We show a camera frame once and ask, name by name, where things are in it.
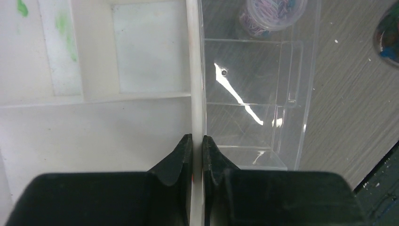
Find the gray wooden table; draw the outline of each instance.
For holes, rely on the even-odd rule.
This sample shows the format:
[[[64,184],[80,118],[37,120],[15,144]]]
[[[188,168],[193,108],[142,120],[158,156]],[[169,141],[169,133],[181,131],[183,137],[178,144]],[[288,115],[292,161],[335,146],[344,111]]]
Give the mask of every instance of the gray wooden table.
[[[372,46],[394,2],[322,1],[301,170],[336,172],[355,187],[399,140],[399,70]]]

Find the green paint stain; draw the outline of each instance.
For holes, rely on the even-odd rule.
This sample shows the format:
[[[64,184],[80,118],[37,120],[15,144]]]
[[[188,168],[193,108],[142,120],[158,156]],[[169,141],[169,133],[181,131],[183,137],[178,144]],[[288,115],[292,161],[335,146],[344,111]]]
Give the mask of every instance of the green paint stain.
[[[16,1],[18,12],[23,16],[27,17],[29,14],[28,8],[26,7],[25,3],[22,0]]]
[[[60,35],[65,38],[66,49],[73,61],[77,61],[76,44],[73,37],[72,22],[65,12],[60,12],[55,19],[56,28]]]

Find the small plastic jar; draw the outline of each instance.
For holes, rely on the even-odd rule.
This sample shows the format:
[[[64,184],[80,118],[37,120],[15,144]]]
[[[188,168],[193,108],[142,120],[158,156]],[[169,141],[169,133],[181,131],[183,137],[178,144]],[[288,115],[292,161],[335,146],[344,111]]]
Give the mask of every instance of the small plastic jar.
[[[246,0],[239,22],[253,38],[267,38],[295,23],[305,11],[307,0]]]

